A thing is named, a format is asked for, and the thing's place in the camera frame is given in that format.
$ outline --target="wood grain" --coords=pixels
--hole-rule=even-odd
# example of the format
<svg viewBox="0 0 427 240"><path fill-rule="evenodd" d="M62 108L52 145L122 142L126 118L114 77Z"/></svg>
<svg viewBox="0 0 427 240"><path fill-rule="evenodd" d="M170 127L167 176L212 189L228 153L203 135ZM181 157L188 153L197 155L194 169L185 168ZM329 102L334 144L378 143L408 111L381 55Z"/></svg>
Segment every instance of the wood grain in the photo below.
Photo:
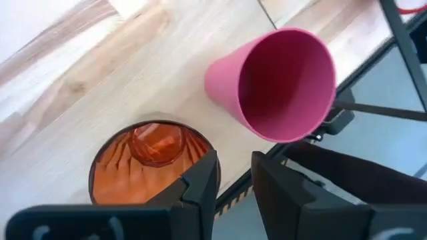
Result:
<svg viewBox="0 0 427 240"><path fill-rule="evenodd" d="M268 15L277 27L283 26L304 9L316 4L316 0L260 0Z"/></svg>
<svg viewBox="0 0 427 240"><path fill-rule="evenodd" d="M31 42L80 1L2 1L0 3L0 63Z"/></svg>
<svg viewBox="0 0 427 240"><path fill-rule="evenodd" d="M0 65L0 86L75 36L117 15L106 0L84 0Z"/></svg>
<svg viewBox="0 0 427 240"><path fill-rule="evenodd" d="M207 137L221 162L220 193L249 169L252 150L274 145L242 127L203 91L210 63L273 29L259 3L149 5L57 77L47 88L50 94L42 91L43 97L24 111L6 115L8 123L17 123L13 131L36 130L0 159L0 184L7 196L0 222L31 205L88 203L89 167L99 148L149 113L167 113ZM20 138L16 132L12 136Z"/></svg>

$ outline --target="orange glass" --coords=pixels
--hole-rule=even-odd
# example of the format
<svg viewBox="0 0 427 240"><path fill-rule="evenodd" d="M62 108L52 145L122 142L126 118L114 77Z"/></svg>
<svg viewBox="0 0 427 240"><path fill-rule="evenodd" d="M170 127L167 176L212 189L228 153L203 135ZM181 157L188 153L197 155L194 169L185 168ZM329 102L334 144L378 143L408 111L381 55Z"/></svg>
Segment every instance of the orange glass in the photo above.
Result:
<svg viewBox="0 0 427 240"><path fill-rule="evenodd" d="M98 152L89 174L94 203L146 203L199 161L210 143L197 131L150 121L114 135Z"/></svg>

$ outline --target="wooden table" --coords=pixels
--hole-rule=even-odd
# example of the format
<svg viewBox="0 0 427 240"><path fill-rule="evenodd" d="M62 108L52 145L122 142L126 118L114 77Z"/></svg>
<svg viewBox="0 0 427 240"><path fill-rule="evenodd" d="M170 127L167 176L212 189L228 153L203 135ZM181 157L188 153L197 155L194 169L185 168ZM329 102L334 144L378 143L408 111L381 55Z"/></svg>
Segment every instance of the wooden table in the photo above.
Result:
<svg viewBox="0 0 427 240"><path fill-rule="evenodd" d="M307 29L328 44L338 83L390 34L374 0L262 3L277 26ZM90 203L95 154L138 121L171 119L205 135L218 150L220 193L250 168L253 150L274 145L203 92L211 62L274 29L256 0L0 5L2 227L32 205Z"/></svg>

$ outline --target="gray surface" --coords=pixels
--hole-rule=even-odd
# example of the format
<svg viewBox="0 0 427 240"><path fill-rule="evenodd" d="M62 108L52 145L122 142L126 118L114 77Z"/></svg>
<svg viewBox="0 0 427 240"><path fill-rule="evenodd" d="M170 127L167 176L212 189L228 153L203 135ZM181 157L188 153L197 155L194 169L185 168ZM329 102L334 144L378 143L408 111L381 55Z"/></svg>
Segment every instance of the gray surface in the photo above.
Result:
<svg viewBox="0 0 427 240"><path fill-rule="evenodd" d="M254 193L213 223L213 240L268 240Z"/></svg>
<svg viewBox="0 0 427 240"><path fill-rule="evenodd" d="M353 87L356 102L422 110L397 49L393 49ZM427 181L427 123L357 113L339 135L325 136L320 146L361 157ZM322 180L326 189L353 203L360 200L298 164L289 167ZM213 239L267 239L254 194L215 221Z"/></svg>
<svg viewBox="0 0 427 240"><path fill-rule="evenodd" d="M385 56L352 91L357 103L422 110L416 90L397 49ZM414 175L426 162L427 123L355 113L337 136L318 145Z"/></svg>

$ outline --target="pink cup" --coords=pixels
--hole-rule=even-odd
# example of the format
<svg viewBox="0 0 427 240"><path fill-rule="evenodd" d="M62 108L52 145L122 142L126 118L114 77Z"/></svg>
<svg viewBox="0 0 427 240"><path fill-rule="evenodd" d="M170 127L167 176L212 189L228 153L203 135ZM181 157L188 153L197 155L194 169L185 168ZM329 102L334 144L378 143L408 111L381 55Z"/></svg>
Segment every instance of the pink cup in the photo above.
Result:
<svg viewBox="0 0 427 240"><path fill-rule="evenodd" d="M335 97L326 46L301 29L280 29L214 62L209 97L256 135L277 143L304 138L324 120Z"/></svg>

